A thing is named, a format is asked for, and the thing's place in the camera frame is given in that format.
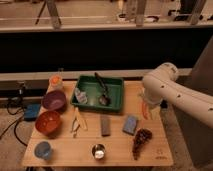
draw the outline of brown wooden block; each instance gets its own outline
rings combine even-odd
[[[109,136],[110,135],[110,119],[107,115],[100,116],[101,121],[101,135]]]

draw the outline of green tray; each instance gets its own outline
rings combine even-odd
[[[78,103],[74,92],[71,97],[71,104],[80,109],[89,109],[97,111],[119,112],[123,106],[124,81],[122,78],[102,77],[103,82],[108,87],[108,96],[110,104],[108,106],[99,103],[99,97],[103,89],[97,82],[95,76],[81,75],[76,87],[87,94],[87,104]]]

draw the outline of purple bowl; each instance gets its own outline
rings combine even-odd
[[[65,106],[66,101],[67,99],[64,92],[60,90],[54,90],[47,93],[43,97],[41,104],[48,110],[59,110]]]

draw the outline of spoon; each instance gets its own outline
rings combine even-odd
[[[95,78],[98,80],[98,83],[103,88],[103,94],[99,97],[99,103],[104,106],[108,106],[110,104],[110,98],[108,96],[108,88],[104,84],[102,78],[98,75],[97,72],[95,72]]]

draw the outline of cup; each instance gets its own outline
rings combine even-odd
[[[105,156],[105,147],[103,144],[96,144],[92,148],[92,155],[95,159],[100,160]]]
[[[63,90],[63,79],[60,75],[52,75],[49,84],[53,90]]]
[[[52,155],[52,149],[47,141],[42,141],[36,145],[34,154],[36,157],[49,160]]]

